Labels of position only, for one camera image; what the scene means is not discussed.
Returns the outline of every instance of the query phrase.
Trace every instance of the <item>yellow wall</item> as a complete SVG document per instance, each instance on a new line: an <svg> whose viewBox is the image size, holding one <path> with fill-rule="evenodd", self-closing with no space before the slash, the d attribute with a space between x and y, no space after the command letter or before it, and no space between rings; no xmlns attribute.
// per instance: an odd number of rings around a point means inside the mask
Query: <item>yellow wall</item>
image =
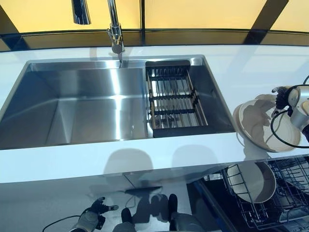
<svg viewBox="0 0 309 232"><path fill-rule="evenodd" d="M266 0L145 0L146 28L250 29Z"/></svg>
<svg viewBox="0 0 309 232"><path fill-rule="evenodd" d="M90 25L74 24L71 0L0 0L19 32L106 29L111 18L106 0L87 0ZM140 1L116 0L122 28L140 28Z"/></svg>
<svg viewBox="0 0 309 232"><path fill-rule="evenodd" d="M271 30L309 32L309 0L290 0Z"/></svg>
<svg viewBox="0 0 309 232"><path fill-rule="evenodd" d="M250 29L266 0L145 0L147 29ZM71 0L0 0L19 32L106 29L107 0L87 0L90 25L73 22ZM116 0L124 29L140 28L140 0ZM272 30L309 32L309 0L289 0Z"/></svg>

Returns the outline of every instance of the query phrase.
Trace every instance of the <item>dish rack insert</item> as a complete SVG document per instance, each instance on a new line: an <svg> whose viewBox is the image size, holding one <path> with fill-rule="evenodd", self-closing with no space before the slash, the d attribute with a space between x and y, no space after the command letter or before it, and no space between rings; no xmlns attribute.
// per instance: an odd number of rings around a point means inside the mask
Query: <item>dish rack insert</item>
<svg viewBox="0 0 309 232"><path fill-rule="evenodd" d="M187 135L194 134L197 127L208 125L189 69L190 62L186 60L146 63L149 122L154 137L163 131L164 136L174 136L176 131L181 133L179 128L185 128Z"/></svg>

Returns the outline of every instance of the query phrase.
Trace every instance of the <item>dishwasher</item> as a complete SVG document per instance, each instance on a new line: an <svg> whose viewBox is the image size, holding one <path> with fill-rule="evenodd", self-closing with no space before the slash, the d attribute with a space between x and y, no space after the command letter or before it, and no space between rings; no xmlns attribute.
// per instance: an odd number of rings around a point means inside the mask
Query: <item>dishwasher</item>
<svg viewBox="0 0 309 232"><path fill-rule="evenodd" d="M194 185L212 208L213 216L223 232L308 232L309 157L265 163L274 173L276 187L272 197L262 203L253 203L240 164L208 175L194 182ZM229 168L237 172L231 175ZM232 183L230 179L233 176L238 176L241 181ZM235 185L243 185L245 190L236 194L233 190ZM243 200L240 194L247 194L250 200Z"/></svg>

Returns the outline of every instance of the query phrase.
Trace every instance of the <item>faucet handle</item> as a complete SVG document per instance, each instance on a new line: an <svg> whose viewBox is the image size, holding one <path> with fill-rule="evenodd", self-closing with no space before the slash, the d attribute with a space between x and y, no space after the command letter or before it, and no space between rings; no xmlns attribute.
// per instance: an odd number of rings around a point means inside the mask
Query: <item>faucet handle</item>
<svg viewBox="0 0 309 232"><path fill-rule="evenodd" d="M115 28L106 29L107 34L112 42L112 52L120 54L124 52L124 41L121 33L121 27L117 26Z"/></svg>

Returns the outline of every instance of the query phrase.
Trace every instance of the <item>wire rack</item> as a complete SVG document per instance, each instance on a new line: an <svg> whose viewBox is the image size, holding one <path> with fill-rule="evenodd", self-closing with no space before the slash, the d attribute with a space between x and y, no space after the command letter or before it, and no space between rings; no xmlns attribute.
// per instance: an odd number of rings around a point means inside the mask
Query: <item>wire rack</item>
<svg viewBox="0 0 309 232"><path fill-rule="evenodd" d="M244 181L243 175L236 164L241 176L241 182L236 185L244 185L245 191L239 194L248 194L251 202L241 199L233 191L233 185L227 174L227 168L221 171L225 186L229 194L235 196L241 214L249 228L258 230L281 226L289 221L303 218L309 215L309 164L304 158L270 161L277 180L276 191L272 198L264 203L253 203L250 191Z"/></svg>
<svg viewBox="0 0 309 232"><path fill-rule="evenodd" d="M146 68L153 130L208 125L188 68L186 65Z"/></svg>

